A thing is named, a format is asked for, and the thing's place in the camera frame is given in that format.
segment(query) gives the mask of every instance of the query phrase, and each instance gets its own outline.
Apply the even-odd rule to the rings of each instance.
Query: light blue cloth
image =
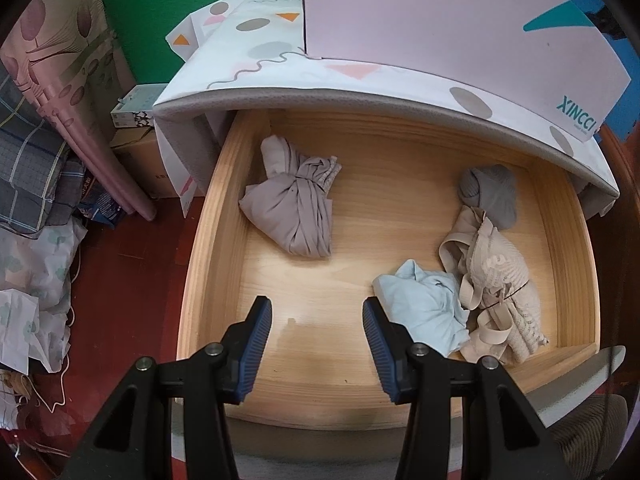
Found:
[[[469,340],[469,311],[460,305],[460,288],[452,274],[422,270],[407,260],[395,276],[382,274],[373,290],[389,321],[402,324],[414,342],[447,357]]]

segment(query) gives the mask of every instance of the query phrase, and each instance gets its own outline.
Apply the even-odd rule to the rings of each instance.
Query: small white box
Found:
[[[151,108],[166,88],[167,83],[136,85],[111,111],[111,120],[116,128],[153,126]]]

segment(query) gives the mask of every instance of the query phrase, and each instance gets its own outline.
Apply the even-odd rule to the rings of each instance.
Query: pink curtain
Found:
[[[109,149],[110,111],[134,85],[102,0],[32,0],[0,61],[127,213],[156,208]]]

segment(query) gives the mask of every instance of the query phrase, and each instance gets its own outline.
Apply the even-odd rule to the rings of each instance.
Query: plaid blanket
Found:
[[[78,204],[84,166],[25,100],[0,63],[0,225],[37,237],[65,224]]]

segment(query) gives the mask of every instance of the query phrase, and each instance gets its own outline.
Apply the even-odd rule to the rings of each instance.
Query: metal screw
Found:
[[[222,354],[224,349],[220,343],[209,343],[204,347],[204,353],[213,357]]]
[[[487,370],[495,370],[498,367],[498,359],[491,355],[485,355],[482,358],[482,366],[484,366]]]
[[[416,357],[422,357],[429,353],[429,347],[424,343],[414,343],[409,350]]]
[[[154,364],[154,360],[151,357],[141,357],[136,361],[136,368],[141,372],[149,370]]]

